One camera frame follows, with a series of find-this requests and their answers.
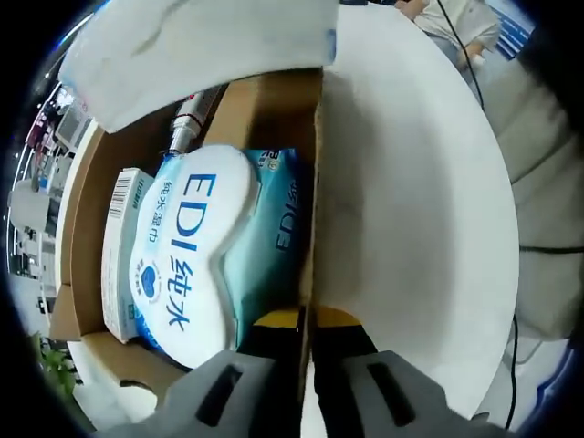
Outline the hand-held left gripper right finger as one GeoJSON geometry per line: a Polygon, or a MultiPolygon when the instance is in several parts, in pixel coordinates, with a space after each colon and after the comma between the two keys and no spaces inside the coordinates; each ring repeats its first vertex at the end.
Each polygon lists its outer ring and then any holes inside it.
{"type": "Polygon", "coordinates": [[[397,353],[378,350],[360,321],[318,306],[312,335],[314,386],[329,437],[499,437],[467,420],[443,388],[397,353]]]}

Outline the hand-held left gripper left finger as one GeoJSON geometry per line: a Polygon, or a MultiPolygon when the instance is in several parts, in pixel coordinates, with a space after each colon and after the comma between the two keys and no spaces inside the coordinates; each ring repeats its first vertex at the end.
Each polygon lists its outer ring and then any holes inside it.
{"type": "Polygon", "coordinates": [[[100,437],[298,437],[303,308],[272,311],[177,380],[146,419],[100,437]]]}

